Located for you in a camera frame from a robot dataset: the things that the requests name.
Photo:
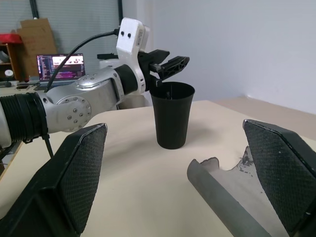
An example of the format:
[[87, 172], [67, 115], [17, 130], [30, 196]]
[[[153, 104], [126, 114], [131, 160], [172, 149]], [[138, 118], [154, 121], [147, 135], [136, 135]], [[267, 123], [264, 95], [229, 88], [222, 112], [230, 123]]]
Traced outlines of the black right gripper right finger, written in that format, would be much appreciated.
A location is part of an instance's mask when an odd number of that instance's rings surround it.
[[316, 153], [296, 133], [246, 119], [243, 129], [260, 184], [291, 237], [316, 235]]

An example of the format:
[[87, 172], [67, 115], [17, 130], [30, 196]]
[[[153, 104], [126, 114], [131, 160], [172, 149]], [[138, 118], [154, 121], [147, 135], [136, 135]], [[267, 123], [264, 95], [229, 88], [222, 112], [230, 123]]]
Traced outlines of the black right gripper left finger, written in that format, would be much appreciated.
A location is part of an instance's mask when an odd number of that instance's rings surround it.
[[79, 237], [97, 192], [107, 125], [68, 135], [0, 221], [2, 237]]

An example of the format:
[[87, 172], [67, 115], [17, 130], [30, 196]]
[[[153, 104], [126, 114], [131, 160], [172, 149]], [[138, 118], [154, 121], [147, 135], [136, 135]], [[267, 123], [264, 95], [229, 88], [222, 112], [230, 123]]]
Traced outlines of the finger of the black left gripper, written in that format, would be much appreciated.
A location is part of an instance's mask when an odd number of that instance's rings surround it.
[[184, 70], [189, 61], [189, 57], [177, 56], [162, 65], [151, 64], [151, 72], [157, 73], [160, 80], [165, 80]]
[[148, 53], [149, 64], [161, 64], [168, 56], [170, 55], [169, 51], [156, 49]]

